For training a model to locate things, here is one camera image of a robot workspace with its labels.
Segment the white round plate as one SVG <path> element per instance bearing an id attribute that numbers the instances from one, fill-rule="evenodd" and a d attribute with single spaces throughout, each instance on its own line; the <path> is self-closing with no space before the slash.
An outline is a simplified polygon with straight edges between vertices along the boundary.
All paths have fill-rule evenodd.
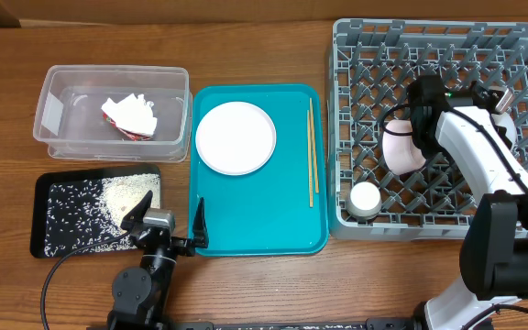
<path id="1" fill-rule="evenodd" d="M 208 111 L 195 134 L 195 147 L 203 163 L 229 176 L 259 170 L 271 158 L 276 142 L 276 127 L 270 116 L 254 104 L 239 101 Z"/>

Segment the white paper cup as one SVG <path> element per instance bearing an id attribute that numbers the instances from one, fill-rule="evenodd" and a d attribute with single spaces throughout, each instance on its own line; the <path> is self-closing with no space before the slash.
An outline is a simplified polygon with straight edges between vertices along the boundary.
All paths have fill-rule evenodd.
<path id="1" fill-rule="evenodd" d="M 358 220 L 370 221 L 382 207 L 379 188 L 368 181 L 356 183 L 346 199 L 346 210 Z"/>

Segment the white napkin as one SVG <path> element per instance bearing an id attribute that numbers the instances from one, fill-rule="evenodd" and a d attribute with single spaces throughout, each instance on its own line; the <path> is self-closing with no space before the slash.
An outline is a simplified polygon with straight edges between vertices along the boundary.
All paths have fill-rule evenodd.
<path id="1" fill-rule="evenodd" d="M 108 98 L 101 105 L 104 116 L 127 133 L 151 138 L 156 130 L 158 118 L 153 113 L 154 103 L 144 94 L 131 94 L 120 102 Z"/>

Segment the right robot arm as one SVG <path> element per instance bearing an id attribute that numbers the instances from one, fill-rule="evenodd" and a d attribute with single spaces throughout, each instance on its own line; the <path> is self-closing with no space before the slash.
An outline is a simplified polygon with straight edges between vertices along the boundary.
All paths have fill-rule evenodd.
<path id="1" fill-rule="evenodd" d="M 424 75 L 406 90 L 412 142 L 425 157 L 444 153 L 478 207 L 459 255 L 459 278 L 423 304 L 426 329 L 473 329 L 528 300 L 528 171 L 512 154 L 500 119 L 512 92 L 473 82 L 450 90 Z"/>

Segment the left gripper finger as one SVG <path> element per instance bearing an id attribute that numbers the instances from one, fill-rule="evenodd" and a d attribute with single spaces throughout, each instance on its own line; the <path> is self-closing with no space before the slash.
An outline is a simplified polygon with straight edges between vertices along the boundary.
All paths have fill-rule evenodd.
<path id="1" fill-rule="evenodd" d="M 209 237 L 205 220 L 204 198 L 199 199 L 192 223 L 192 241 L 196 248 L 208 248 Z"/>
<path id="2" fill-rule="evenodd" d="M 148 191 L 142 200 L 123 217 L 120 225 L 122 230 L 130 231 L 135 225 L 143 223 L 143 217 L 151 207 L 152 197 L 153 192 Z"/>

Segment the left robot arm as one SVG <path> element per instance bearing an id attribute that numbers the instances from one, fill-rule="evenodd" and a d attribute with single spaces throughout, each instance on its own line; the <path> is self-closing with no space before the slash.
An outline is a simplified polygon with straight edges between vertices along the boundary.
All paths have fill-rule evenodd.
<path id="1" fill-rule="evenodd" d="M 109 329 L 175 329 L 165 305 L 177 257 L 192 257 L 198 248 L 209 245 L 203 198 L 196 209 L 192 236 L 178 237 L 173 234 L 173 212 L 153 208 L 152 197 L 153 192 L 147 192 L 121 223 L 143 255 L 137 267 L 123 269 L 113 281 Z"/>

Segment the wooden chopstick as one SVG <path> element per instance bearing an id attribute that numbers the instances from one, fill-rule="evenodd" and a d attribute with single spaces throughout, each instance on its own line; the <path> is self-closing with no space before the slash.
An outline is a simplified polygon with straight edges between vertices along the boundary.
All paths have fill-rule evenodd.
<path id="1" fill-rule="evenodd" d="M 309 185 L 309 207 L 314 207 L 314 185 L 313 185 L 313 162 L 312 162 L 312 140 L 310 111 L 307 112 L 307 161 L 308 161 L 308 185 Z"/>
<path id="2" fill-rule="evenodd" d="M 314 192 L 319 193 L 318 161 L 317 161 L 317 155 L 316 155 L 313 98 L 309 99 L 309 126 L 310 126 L 310 131 L 311 131 L 310 138 L 311 138 L 311 151 L 312 151 L 312 160 L 313 160 Z"/>

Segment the red snack wrapper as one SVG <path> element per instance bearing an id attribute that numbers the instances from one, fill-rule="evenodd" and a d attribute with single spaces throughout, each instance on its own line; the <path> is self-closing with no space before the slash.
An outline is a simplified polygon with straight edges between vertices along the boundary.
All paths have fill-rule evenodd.
<path id="1" fill-rule="evenodd" d="M 122 128 L 119 128 L 116 125 L 116 122 L 113 119 L 111 119 L 108 115 L 103 115 L 103 118 L 104 118 L 104 120 L 107 123 L 109 123 L 112 127 L 116 128 L 118 131 L 120 131 L 123 135 L 128 137 L 130 140 L 133 140 L 133 141 L 147 141 L 147 140 L 151 140 L 152 139 L 152 136 L 144 136 L 144 135 L 132 133 L 132 132 L 126 131 L 126 130 L 124 130 Z"/>

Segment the white rice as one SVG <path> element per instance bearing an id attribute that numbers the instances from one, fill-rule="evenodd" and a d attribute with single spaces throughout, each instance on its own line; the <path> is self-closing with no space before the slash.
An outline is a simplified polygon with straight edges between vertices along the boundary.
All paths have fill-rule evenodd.
<path id="1" fill-rule="evenodd" d="M 91 253 L 129 250 L 128 238 L 107 245 L 125 233 L 124 217 L 152 192 L 151 206 L 160 207 L 160 176 L 133 174 L 53 183 L 46 199 L 43 255 L 56 258 L 95 244 Z"/>

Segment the white pink bowl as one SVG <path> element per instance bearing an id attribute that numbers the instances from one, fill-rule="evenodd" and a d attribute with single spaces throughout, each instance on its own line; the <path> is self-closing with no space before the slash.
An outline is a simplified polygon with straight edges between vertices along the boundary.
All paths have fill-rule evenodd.
<path id="1" fill-rule="evenodd" d="M 395 133 L 411 133 L 412 124 L 408 120 L 391 120 L 382 137 L 382 153 L 388 169 L 395 175 L 418 171 L 426 159 L 414 144 L 411 136 L 395 136 Z"/>

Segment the grey bowl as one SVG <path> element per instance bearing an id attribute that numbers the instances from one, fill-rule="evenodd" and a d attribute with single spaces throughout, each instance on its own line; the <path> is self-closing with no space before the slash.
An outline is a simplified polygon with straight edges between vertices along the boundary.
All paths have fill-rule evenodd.
<path id="1" fill-rule="evenodd" d="M 494 121 L 499 136 L 501 137 L 507 148 L 509 150 L 512 150 L 516 144 L 517 131 L 510 114 L 493 114 L 491 117 Z"/>

